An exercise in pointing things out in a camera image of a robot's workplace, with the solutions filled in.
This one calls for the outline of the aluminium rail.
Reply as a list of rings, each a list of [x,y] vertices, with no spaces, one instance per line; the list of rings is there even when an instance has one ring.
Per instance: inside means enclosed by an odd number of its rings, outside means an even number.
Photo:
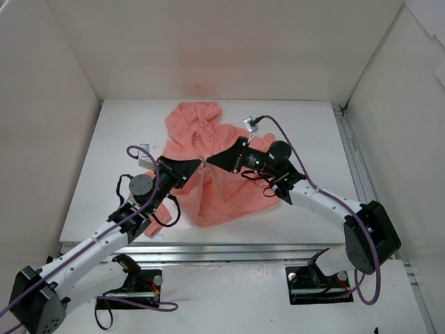
[[[339,134],[346,154],[357,197],[360,200],[365,201],[370,199],[376,200],[377,197],[369,177],[369,173],[366,169],[362,153],[360,152],[352,125],[348,120],[348,116],[345,115],[346,108],[340,104],[332,104],[332,109],[336,118],[337,127],[339,129]],[[416,303],[419,307],[419,312],[426,326],[426,331],[427,333],[436,333],[434,324],[432,323],[432,319],[429,315],[420,290],[419,281],[415,276],[411,263],[404,259],[399,252],[396,252],[392,259],[401,260],[403,262],[407,278],[410,281]]]
[[[232,262],[297,262],[305,264],[313,255],[334,244],[158,244],[134,243],[105,256],[107,263],[125,254],[142,267],[168,264],[216,264]]]

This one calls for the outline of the aluminium right side rail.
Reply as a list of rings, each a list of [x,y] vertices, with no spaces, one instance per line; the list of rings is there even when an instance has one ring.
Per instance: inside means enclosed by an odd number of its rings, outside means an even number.
[[[362,153],[360,152],[352,125],[348,120],[348,116],[345,115],[346,108],[340,104],[332,104],[332,109],[336,118],[337,127],[339,129],[339,134],[346,154],[357,197],[360,200],[365,201],[370,199],[376,200],[377,197],[369,177],[369,173],[366,169]],[[432,319],[429,315],[420,290],[419,281],[415,276],[411,263],[404,259],[399,252],[396,252],[392,259],[401,260],[403,262],[407,278],[410,281],[416,303],[419,307],[419,312],[426,326],[426,331],[427,333],[436,333],[434,324],[432,323]]]

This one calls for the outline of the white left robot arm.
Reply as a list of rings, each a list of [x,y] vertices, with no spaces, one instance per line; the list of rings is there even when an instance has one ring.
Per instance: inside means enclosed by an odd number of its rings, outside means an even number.
[[[139,265],[117,251],[137,239],[152,223],[163,225],[157,211],[172,190],[182,188],[200,167],[199,159],[159,157],[154,175],[131,178],[130,196],[87,239],[39,269],[23,268],[15,277],[11,312],[29,333],[53,333],[66,316],[109,291],[133,291]]]

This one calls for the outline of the salmon pink zip jacket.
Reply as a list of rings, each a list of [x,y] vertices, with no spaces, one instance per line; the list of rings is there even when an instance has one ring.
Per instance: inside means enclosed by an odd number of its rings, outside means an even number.
[[[172,229],[210,229],[279,207],[279,199],[265,180],[247,180],[208,164],[207,159],[235,144],[248,131],[224,120],[217,102],[180,102],[165,115],[167,140],[163,156],[175,160],[200,159],[200,167],[180,189],[172,190],[181,214],[161,204],[144,234],[154,237]]]

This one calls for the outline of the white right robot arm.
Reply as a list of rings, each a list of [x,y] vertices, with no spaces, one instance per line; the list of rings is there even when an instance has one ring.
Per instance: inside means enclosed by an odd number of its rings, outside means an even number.
[[[266,152],[251,148],[246,137],[207,159],[207,163],[231,173],[253,170],[270,177],[273,193],[290,205],[311,211],[337,226],[345,243],[319,253],[307,270],[311,284],[322,287],[341,271],[358,270],[371,275],[401,247],[399,236],[382,204],[368,204],[324,194],[309,183],[289,161],[291,146],[274,141]]]

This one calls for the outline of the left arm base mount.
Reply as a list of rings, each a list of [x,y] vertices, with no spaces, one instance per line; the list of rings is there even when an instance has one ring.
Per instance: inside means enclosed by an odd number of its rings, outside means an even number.
[[[142,269],[140,265],[128,255],[117,255],[112,259],[124,269],[127,279],[123,286],[112,289],[103,296],[122,299],[128,302],[141,304],[153,308],[159,308],[161,301],[161,284],[163,281],[161,269]],[[137,310],[137,305],[125,303],[123,301],[100,299],[96,301],[94,316],[98,327],[109,330],[114,322],[113,310]],[[99,319],[98,312],[105,311],[109,315],[109,324],[103,325]]]

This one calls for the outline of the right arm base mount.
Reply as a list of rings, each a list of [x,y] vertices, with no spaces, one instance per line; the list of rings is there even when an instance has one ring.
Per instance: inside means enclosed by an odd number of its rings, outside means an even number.
[[[316,267],[315,261],[328,250],[326,248],[316,253],[306,264],[290,262],[284,265],[291,305],[327,305],[354,301],[347,273],[341,280],[337,274],[325,276]]]

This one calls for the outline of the aluminium front rail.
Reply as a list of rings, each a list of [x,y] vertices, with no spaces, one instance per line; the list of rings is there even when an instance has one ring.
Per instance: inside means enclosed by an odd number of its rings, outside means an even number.
[[[158,244],[134,243],[105,256],[107,263],[125,254],[142,267],[168,264],[216,264],[232,262],[297,262],[305,264],[313,255],[334,244]]]

